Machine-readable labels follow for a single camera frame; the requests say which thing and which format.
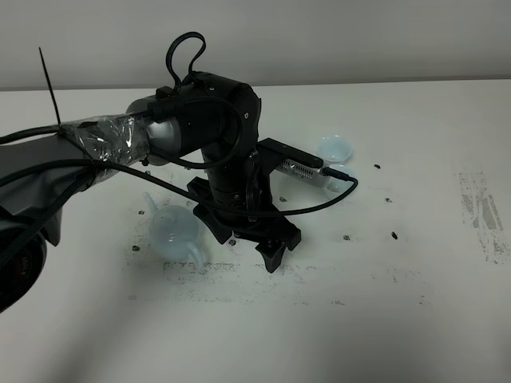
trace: small bowl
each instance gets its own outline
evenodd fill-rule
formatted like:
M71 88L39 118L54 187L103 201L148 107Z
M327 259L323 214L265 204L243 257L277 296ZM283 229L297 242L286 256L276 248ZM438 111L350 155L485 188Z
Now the small bowl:
M350 177L357 178L356 173L352 169L350 169L344 165L332 164L329 166L329 168L346 173ZM325 188L323 190L324 190L327 198L332 200L335 197L339 197L340 194L342 194L346 190L348 190L351 185L352 185L352 183L349 181L338 180L334 177L330 177L330 182L327 184L327 186L325 186Z
M316 154L321 157L326 166L344 164L353 153L351 144L341 136L326 136L318 143Z

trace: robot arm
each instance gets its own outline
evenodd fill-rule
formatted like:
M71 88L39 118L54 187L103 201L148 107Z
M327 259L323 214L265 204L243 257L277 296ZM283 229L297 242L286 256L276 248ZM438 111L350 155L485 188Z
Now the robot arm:
M258 142L261 100L252 88L193 72L191 67L182 83L170 67L175 88L160 88L155 95L134 101L124 115L64 123L53 129L58 130L54 136L0 144L0 312L35 283L46 260L46 241L58 245L64 202L116 170L198 202L194 214L220 243L232 234L258 243L256 250L270 273L280 265L284 250L292 251L301 240L300 230L285 215L329 207L356 188L357 180L323 168L323 161L315 156L272 139ZM203 164L181 159L197 149L202 151ZM188 192L181 191L127 168L138 161L205 169L208 180L196 177ZM274 169L318 187L329 176L352 186L316 207L278 211L269 182Z

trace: black cable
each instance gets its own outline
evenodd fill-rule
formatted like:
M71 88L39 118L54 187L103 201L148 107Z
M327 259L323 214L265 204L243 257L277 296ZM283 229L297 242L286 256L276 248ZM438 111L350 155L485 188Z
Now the black cable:
M58 133L58 132L59 132L59 127L55 126L55 125L20 130L19 132L11 133L11 134L8 134L7 136L0 137L0 145L8 144L10 142L15 142L18 140L22 140L24 138L40 136L41 134L51 134L51 133Z
M182 195L183 197L191 199L192 201L200 203L206 207L210 207L217 211L222 211L222 212L230 213L233 215L240 215L243 217L275 218L275 217L284 217L284 216L288 216L288 215L301 215L301 214L313 213L315 211L323 210L327 207L335 205L337 202L342 201L347 196L349 196L349 194L351 194L353 192L353 190L355 190L357 188L357 185L358 185L357 179L349 177L348 175L345 175L344 173L339 172L342 175L346 176L345 181L350 181L353 184L344 193L342 193L341 195L335 197L334 199L332 199L326 203L321 203L320 205L316 205L313 207L306 207L304 209L287 210L287 211L246 211L246 210L234 209L232 207L216 205L210 201L201 199L201 198L197 197L196 195L193 195L183 189L180 189L177 186L174 186L174 185L169 184L163 180L160 180L159 178L156 178L154 176L151 176L151 175L141 172L139 170L129 168L124 165L115 164L113 162L99 161L99 160L58 160L58 161L46 162L44 164L35 165L30 168L25 168L20 171L14 172L8 176L5 176L4 178L0 179L0 188L11 183L11 182L14 182L15 180L19 180L23 177L29 176L34 173L44 172L46 170L55 169L55 168L73 168L73 167L80 167L80 166L91 166L91 162L96 166L96 168L107 168L107 169L117 170L119 172L128 173L132 176L142 178L143 180L146 180L148 182L151 182L153 184L161 186L167 190L170 190L171 192L175 192L178 195Z
M90 181L92 173L83 175L69 185L54 202L28 226L13 242L0 253L0 269L2 269L41 229L46 221L53 217L73 194Z
M247 210L255 210L256 209L256 193L259 194L258 188L256 188L257 175L259 174L259 153L254 150L250 153L248 157L252 162L252 171L250 176L248 177L247 187L245 188L245 203L247 205ZM257 220L256 217L248 217L249 222L255 222Z
M189 38L198 38L199 40L202 41L202 46L200 47L199 52L195 55L192 61L190 61L190 65L188 66L188 75L190 76L190 78L192 78L192 81L196 81L193 75L193 63L206 50L206 40L204 39L204 36L202 34L199 34L198 32L188 32L187 34L179 36L170 45L167 51L167 55L165 56L165 64L167 65L168 72L174 79L174 91L177 93L181 89L181 79L179 78L179 76L177 76L176 72L174 72L174 68L172 67L172 56L174 55L174 52L176 51L176 48L179 46L179 44Z
M193 104L221 104L223 105L236 119L236 140L232 145L231 151L222 159L217 161L198 163L198 162L190 162L187 160L182 160L181 158L176 158L169 156L167 152L164 150L160 150L158 148L151 148L151 154L155 156L159 156L168 162L172 162L173 164L183 166L185 168L191 169L210 169L217 168L222 166L227 161L229 161L237 152L238 146L240 145L241 136L243 135L243 120L241 119L241 115L238 113L238 109L235 108L233 104L229 101L224 100L223 98L217 97L196 97L190 100L183 101L183 105L193 105Z

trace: light blue cup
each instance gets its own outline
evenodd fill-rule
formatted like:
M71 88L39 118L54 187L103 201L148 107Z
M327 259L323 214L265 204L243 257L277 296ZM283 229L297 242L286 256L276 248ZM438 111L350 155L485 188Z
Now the light blue cup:
M353 148L341 136L325 136L318 142L316 154L323 159L325 166L345 164L351 157Z
M199 224L191 211L177 205L158 209L151 195L144 193L151 211L148 237L157 254L167 261L189 260L197 268L204 267L204 255L199 249Z

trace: clear tape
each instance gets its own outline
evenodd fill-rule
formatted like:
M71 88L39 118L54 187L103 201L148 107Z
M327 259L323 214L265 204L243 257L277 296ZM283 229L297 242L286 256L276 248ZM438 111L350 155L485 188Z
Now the clear tape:
M65 122L62 128L69 139L82 146L95 160L129 166L149 154L146 128L151 122L141 115L121 114ZM95 184L116 172L102 170L97 174Z

